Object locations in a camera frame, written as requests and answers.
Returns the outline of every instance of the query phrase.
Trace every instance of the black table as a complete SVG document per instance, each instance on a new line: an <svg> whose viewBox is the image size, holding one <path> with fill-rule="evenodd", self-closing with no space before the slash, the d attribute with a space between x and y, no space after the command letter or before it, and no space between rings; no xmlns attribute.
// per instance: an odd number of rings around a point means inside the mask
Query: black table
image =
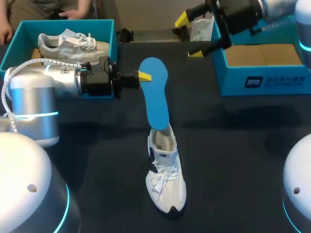
<svg viewBox="0 0 311 233"><path fill-rule="evenodd" d="M170 118L187 205L163 218L145 187L149 125L141 91L121 100L60 102L60 142L48 153L75 193L82 233L284 233L282 171L311 132L309 96L221 98L213 63L188 58L190 44L120 45L120 70L147 57L167 66Z"/></svg>

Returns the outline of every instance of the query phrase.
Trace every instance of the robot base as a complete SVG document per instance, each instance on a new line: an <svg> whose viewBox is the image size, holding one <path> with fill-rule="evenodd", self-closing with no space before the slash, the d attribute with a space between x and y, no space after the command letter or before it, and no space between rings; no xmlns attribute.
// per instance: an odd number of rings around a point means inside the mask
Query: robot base
<svg viewBox="0 0 311 233"><path fill-rule="evenodd" d="M0 232L78 233L78 205L45 150L19 133L0 133L0 146Z"/></svg>
<svg viewBox="0 0 311 233"><path fill-rule="evenodd" d="M283 209L287 232L311 232L311 134L290 151L283 171Z"/></svg>

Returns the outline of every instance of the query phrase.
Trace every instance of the shoelace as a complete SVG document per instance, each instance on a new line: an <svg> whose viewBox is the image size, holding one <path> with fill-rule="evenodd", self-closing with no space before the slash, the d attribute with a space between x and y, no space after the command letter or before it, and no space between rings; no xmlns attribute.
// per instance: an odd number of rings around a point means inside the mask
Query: shoelace
<svg viewBox="0 0 311 233"><path fill-rule="evenodd" d="M158 170L158 173L152 178L152 189L153 191L158 193L158 200L160 199L162 190L164 189L165 185L168 183L168 181L175 181L178 179L179 171L178 171L178 160L174 162L172 167L168 167L168 172L165 171L164 166L158 165L158 161L154 160L152 162L156 169Z"/></svg>
<svg viewBox="0 0 311 233"><path fill-rule="evenodd" d="M93 50L96 48L96 40L91 37L91 33L88 34L88 37L82 33L77 33L76 35L79 38L80 45L74 45L75 47L85 46L86 50Z"/></svg>

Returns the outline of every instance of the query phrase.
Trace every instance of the plastic bag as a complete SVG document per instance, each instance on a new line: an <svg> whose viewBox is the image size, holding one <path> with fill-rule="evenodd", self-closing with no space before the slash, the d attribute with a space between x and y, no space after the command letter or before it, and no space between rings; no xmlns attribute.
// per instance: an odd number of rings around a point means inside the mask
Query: plastic bag
<svg viewBox="0 0 311 233"><path fill-rule="evenodd" d="M210 41L214 26L214 16L212 19L200 19L192 23L191 41Z"/></svg>

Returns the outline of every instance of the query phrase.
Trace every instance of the person's hand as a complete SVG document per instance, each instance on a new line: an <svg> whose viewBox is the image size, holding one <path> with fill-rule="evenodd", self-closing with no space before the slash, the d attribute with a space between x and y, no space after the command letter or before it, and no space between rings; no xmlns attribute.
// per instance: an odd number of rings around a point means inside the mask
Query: person's hand
<svg viewBox="0 0 311 233"><path fill-rule="evenodd" d="M68 19L84 19L87 16L87 12L84 10L71 10L59 13L61 17L67 17Z"/></svg>
<svg viewBox="0 0 311 233"><path fill-rule="evenodd" d="M0 45L10 43L13 37L13 30L7 19L0 20Z"/></svg>

